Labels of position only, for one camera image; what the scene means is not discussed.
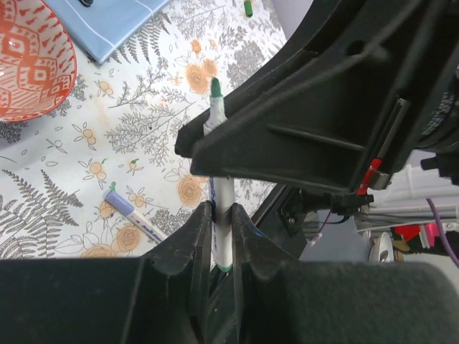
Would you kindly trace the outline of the white marker pen green tip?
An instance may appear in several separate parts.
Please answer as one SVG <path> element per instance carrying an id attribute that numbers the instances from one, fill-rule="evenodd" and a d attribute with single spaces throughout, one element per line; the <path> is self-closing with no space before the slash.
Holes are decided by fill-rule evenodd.
<path id="1" fill-rule="evenodd" d="M 204 134 L 211 133 L 227 119 L 219 80 L 211 79 L 209 118 L 203 124 Z M 210 177 L 209 200 L 212 204 L 212 255 L 218 268 L 226 273 L 232 268 L 232 205 L 235 183 L 232 178 Z"/>

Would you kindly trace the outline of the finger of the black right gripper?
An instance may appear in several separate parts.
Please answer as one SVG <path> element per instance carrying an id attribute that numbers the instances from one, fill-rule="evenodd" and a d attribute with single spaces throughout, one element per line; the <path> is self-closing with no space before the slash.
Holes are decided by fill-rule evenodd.
<path id="1" fill-rule="evenodd" d="M 194 144 L 191 172 L 352 194 L 378 177 L 382 127 L 364 101 L 257 100 Z"/>
<path id="2" fill-rule="evenodd" d="M 372 105 L 384 125 L 424 52 L 415 36 L 429 23 L 428 1 L 315 1 L 284 47 L 225 98 L 227 120 L 257 100 L 349 100 Z M 179 131 L 176 154 L 191 158 L 208 117 Z"/>

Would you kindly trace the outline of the white marker pen blue tip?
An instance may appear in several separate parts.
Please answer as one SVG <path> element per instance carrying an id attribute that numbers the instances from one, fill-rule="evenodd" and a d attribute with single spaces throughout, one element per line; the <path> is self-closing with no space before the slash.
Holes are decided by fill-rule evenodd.
<path id="1" fill-rule="evenodd" d="M 146 236 L 148 236 L 157 244 L 160 244 L 168 237 L 162 230 L 159 229 L 158 226 L 149 222 L 146 217 L 137 210 L 135 210 L 129 216 L 124 217 L 127 218 L 132 224 L 137 226 Z"/>

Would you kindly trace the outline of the blue pen cap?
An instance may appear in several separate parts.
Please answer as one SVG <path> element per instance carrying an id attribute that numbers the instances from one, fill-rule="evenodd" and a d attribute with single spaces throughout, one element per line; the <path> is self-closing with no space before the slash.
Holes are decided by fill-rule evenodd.
<path id="1" fill-rule="evenodd" d="M 106 192 L 103 198 L 123 216 L 129 216 L 135 211 L 133 205 L 130 204 L 121 195 L 119 195 L 116 191 L 110 190 Z"/>

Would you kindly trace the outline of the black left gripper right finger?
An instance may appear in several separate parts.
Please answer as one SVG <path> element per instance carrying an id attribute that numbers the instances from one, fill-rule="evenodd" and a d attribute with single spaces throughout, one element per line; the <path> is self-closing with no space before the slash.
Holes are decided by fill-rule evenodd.
<path id="1" fill-rule="evenodd" d="M 456 343 L 458 294 L 423 263 L 301 262 L 232 207 L 240 343 Z"/>

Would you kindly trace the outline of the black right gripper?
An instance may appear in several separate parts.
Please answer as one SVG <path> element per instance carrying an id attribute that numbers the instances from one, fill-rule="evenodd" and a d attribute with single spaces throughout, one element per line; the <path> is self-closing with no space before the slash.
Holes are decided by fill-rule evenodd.
<path id="1" fill-rule="evenodd" d="M 434 153 L 421 166 L 458 184 L 458 2 L 449 1 L 409 84 L 402 116 L 382 147 L 376 185 L 388 186 L 410 153 Z"/>

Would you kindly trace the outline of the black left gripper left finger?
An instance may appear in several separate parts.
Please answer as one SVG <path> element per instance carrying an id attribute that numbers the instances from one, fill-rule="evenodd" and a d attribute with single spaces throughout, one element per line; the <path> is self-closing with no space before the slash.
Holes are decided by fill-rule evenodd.
<path id="1" fill-rule="evenodd" d="M 203 343 L 211 206 L 136 258 L 1 262 L 3 343 Z"/>

